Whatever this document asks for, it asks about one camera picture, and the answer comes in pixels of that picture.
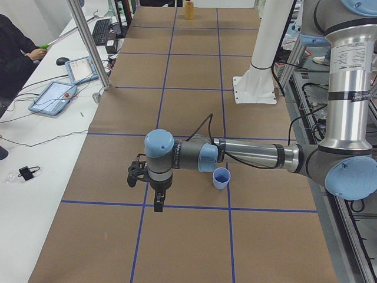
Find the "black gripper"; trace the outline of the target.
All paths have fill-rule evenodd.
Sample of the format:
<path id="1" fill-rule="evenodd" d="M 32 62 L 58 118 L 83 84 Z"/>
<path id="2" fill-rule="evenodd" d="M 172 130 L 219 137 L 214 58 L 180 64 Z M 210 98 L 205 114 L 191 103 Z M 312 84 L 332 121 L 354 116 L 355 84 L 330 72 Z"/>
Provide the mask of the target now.
<path id="1" fill-rule="evenodd" d="M 171 187 L 172 182 L 173 182 L 172 179 L 167 179 L 164 181 L 156 181 L 156 180 L 150 181 L 150 186 L 155 191 L 155 196 L 154 196 L 154 211 L 155 212 L 163 211 L 164 201 L 165 201 L 165 191 Z"/>

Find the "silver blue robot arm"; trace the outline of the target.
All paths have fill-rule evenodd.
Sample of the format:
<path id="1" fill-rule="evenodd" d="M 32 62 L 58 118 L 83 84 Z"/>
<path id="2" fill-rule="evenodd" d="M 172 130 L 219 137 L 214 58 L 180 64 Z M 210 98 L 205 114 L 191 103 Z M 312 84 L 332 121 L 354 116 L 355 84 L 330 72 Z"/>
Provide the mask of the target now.
<path id="1" fill-rule="evenodd" d="M 366 141 L 370 78 L 376 38 L 375 1 L 305 1 L 301 40 L 330 44 L 325 138 L 317 145 L 255 144 L 203 137 L 177 140 L 163 129 L 145 137 L 142 178 L 155 191 L 154 210 L 164 207 L 174 169 L 217 173 L 221 162 L 304 175 L 346 200 L 376 190 L 376 161 Z"/>

